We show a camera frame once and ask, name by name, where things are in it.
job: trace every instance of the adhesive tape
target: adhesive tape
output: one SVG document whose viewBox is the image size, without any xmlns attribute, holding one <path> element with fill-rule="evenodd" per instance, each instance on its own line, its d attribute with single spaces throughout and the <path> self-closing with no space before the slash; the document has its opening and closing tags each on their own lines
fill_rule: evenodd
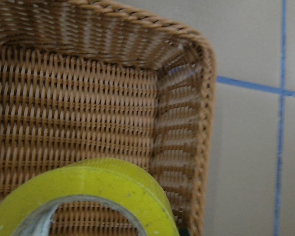
<svg viewBox="0 0 295 236">
<path fill-rule="evenodd" d="M 96 201 L 118 210 L 140 236 L 178 236 L 168 199 L 140 167 L 113 158 L 85 160 L 27 181 L 0 204 L 0 236 L 47 236 L 58 205 Z"/>
</svg>

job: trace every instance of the basket rim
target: basket rim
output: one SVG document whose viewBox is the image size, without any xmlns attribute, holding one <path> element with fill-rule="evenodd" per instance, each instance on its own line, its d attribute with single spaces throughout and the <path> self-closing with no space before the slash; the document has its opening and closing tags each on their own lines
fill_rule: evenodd
<svg viewBox="0 0 295 236">
<path fill-rule="evenodd" d="M 131 7 L 114 0 L 60 0 L 77 5 L 80 8 L 93 10 L 109 17 L 121 18 L 124 21 L 141 25 L 146 29 L 154 29 L 172 36 L 190 40 L 209 49 L 214 57 L 212 46 L 208 39 L 198 30 L 178 21 L 170 20 L 147 10 Z"/>
</svg>

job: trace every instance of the grout line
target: grout line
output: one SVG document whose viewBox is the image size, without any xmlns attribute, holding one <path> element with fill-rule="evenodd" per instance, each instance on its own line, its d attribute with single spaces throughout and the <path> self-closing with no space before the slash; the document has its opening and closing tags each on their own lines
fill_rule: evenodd
<svg viewBox="0 0 295 236">
<path fill-rule="evenodd" d="M 281 94 L 280 88 L 271 87 L 271 86 L 267 86 L 267 85 L 260 85 L 260 84 L 247 82 L 247 81 L 235 80 L 235 79 L 231 79 L 231 78 L 227 78 L 227 77 L 223 77 L 223 76 L 218 76 L 216 78 L 216 81 L 221 84 L 233 85 L 233 86 L 237 86 L 237 87 L 253 89 L 253 90 L 258 90 L 258 91 L 263 91 L 263 92 Z"/>
<path fill-rule="evenodd" d="M 279 95 L 282 94 L 285 97 L 295 97 L 295 91 L 292 91 L 292 90 L 286 90 L 286 89 L 282 90 L 281 88 L 256 84 L 256 83 L 247 82 L 247 81 L 235 80 L 235 79 L 224 77 L 224 76 L 218 76 L 216 78 L 216 81 L 220 84 L 231 85 L 231 86 L 236 86 L 236 87 L 241 87 L 246 89 L 253 89 L 257 91 L 269 92 L 269 93 L 274 93 Z"/>
<path fill-rule="evenodd" d="M 282 180 L 282 164 L 283 164 L 283 144 L 284 144 L 284 90 L 285 90 L 285 69 L 286 69 L 286 2 L 282 0 L 282 29 L 281 29 L 281 94 L 280 94 L 280 111 L 279 111 L 279 127 L 278 127 L 278 150 L 276 163 L 276 187 L 275 187 L 275 209 L 274 209 L 274 225 L 273 236 L 280 235 L 280 210 L 281 210 L 281 180 Z"/>
</svg>

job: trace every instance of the woven basket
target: woven basket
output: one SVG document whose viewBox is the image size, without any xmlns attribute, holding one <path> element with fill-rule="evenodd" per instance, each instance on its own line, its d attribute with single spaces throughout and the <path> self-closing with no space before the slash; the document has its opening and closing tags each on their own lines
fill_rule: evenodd
<svg viewBox="0 0 295 236">
<path fill-rule="evenodd" d="M 0 0 L 0 201 L 115 157 L 149 171 L 177 226 L 201 235 L 214 84 L 210 44 L 180 23 L 110 0 Z M 99 203 L 63 204 L 55 221 L 50 235 L 137 235 Z"/>
</svg>

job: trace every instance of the tape roll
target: tape roll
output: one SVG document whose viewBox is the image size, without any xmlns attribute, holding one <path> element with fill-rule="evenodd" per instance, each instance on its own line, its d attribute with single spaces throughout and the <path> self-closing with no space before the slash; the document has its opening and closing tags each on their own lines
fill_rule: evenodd
<svg viewBox="0 0 295 236">
<path fill-rule="evenodd" d="M 0 204 L 0 236 L 46 236 L 59 204 L 96 201 L 118 210 L 140 236 L 178 236 L 169 201 L 140 167 L 113 158 L 85 160 L 27 181 Z"/>
</svg>

